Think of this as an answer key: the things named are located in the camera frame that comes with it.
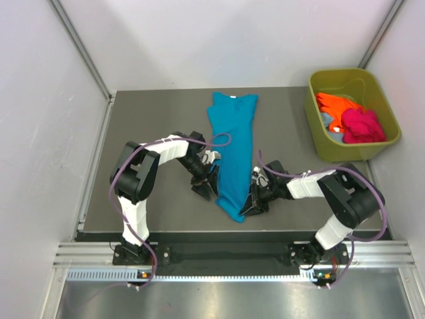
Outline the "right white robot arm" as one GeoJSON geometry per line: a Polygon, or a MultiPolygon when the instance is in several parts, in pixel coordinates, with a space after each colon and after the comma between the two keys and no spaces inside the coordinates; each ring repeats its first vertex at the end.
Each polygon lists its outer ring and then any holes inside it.
{"type": "Polygon", "coordinates": [[[275,160],[266,164],[264,171],[261,174],[259,167],[253,169],[240,216],[265,213],[277,199],[324,198],[333,212],[309,243],[291,252],[292,263],[307,269],[327,262],[345,237],[385,205],[382,193],[350,163],[292,176],[275,160]]]}

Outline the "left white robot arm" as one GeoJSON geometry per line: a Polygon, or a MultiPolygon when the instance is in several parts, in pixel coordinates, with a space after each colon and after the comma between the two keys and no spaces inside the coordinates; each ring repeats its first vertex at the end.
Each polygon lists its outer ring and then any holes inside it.
{"type": "Polygon", "coordinates": [[[114,265],[145,265],[154,262],[148,245],[147,198],[153,191],[159,166],[178,160],[192,175],[191,189],[206,200],[218,195],[220,159],[217,151],[206,149],[203,135],[175,132],[146,143],[128,142],[110,176],[110,195],[117,195],[124,230],[114,249],[114,265]]]}

